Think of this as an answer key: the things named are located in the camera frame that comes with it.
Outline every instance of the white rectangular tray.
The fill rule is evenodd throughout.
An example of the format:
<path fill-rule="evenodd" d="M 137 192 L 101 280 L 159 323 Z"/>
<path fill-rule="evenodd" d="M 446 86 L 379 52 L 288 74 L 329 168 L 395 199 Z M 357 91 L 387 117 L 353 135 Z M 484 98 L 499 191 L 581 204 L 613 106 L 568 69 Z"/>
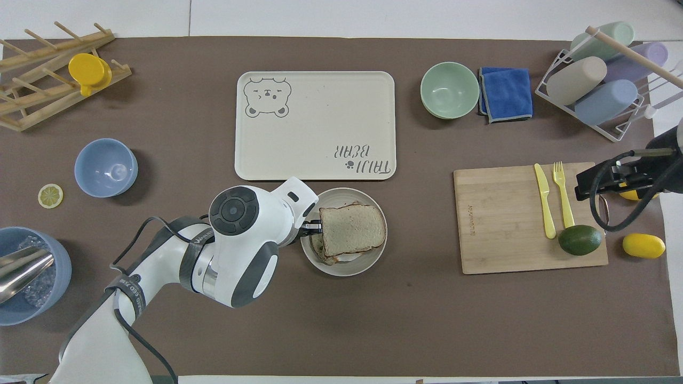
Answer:
<path fill-rule="evenodd" d="M 385 180 L 396 171 L 386 72 L 247 72 L 237 82 L 235 171 L 245 180 Z"/>

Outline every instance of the mint green bowl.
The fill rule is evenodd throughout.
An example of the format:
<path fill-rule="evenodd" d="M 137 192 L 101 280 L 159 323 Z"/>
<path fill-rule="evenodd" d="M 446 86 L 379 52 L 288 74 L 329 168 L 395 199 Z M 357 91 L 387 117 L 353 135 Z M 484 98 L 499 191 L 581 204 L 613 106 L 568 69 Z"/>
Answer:
<path fill-rule="evenodd" d="M 422 104 L 440 119 L 466 115 L 479 100 L 479 82 L 466 66 L 450 61 L 431 67 L 420 83 Z"/>

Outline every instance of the yellow knife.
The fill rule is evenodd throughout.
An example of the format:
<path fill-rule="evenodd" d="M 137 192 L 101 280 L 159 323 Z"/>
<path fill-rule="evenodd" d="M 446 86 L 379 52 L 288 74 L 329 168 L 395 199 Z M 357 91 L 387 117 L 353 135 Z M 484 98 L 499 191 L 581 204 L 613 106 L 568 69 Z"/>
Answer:
<path fill-rule="evenodd" d="M 547 238 L 555 238 L 557 235 L 555 231 L 555 224 L 553 224 L 553 216 L 550 214 L 550 206 L 548 206 L 548 195 L 550 194 L 550 187 L 548 186 L 548 179 L 543 173 L 541 166 L 536 163 L 533 165 L 533 170 L 536 172 L 536 180 L 538 181 L 538 191 L 541 193 L 541 206 L 543 207 L 543 226 L 546 229 Z"/>

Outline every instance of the metal scoop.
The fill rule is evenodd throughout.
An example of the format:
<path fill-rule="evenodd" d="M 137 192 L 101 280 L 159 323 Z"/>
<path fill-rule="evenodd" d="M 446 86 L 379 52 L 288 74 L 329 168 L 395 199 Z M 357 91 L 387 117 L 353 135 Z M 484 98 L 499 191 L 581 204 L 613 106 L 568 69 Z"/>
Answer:
<path fill-rule="evenodd" d="M 54 263 L 53 255 L 28 247 L 0 258 L 0 304 L 12 298 Z"/>

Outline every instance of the wooden cutting board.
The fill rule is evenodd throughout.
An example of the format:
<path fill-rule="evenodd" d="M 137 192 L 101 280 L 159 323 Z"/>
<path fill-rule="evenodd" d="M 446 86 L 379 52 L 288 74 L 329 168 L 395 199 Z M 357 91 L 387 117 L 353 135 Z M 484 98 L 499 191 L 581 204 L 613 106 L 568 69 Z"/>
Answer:
<path fill-rule="evenodd" d="M 574 194 L 576 175 L 594 163 L 564 165 L 567 192 L 575 224 L 599 228 L 588 200 Z M 557 234 L 562 224 L 559 188 L 553 165 L 542 165 L 548 178 L 548 205 Z M 605 242 L 585 256 L 572 256 L 557 238 L 545 237 L 541 198 L 532 165 L 459 169 L 453 173 L 460 235 L 460 258 L 465 274 L 535 271 L 607 264 Z"/>

